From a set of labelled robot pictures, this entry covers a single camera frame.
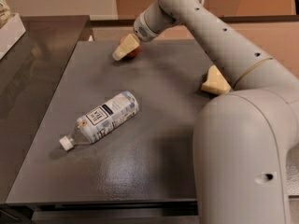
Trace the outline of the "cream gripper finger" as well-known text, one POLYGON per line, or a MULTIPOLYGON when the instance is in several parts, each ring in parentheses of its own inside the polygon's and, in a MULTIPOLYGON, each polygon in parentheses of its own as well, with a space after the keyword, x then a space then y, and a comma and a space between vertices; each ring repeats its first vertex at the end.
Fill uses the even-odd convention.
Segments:
POLYGON ((116 50, 113 52, 112 57, 116 61, 119 61, 138 46, 140 46, 140 40, 138 37, 135 34, 129 34, 125 37, 123 42, 118 45, 116 50))

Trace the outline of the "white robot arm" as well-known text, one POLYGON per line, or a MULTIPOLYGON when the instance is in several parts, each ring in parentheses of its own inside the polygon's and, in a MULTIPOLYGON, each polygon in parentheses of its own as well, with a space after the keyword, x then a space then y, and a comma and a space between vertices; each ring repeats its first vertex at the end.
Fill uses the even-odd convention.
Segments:
POLYGON ((134 23, 149 42, 180 23, 231 83, 193 131, 200 224, 291 224, 286 162, 299 144, 299 79, 203 6, 156 0, 134 23))

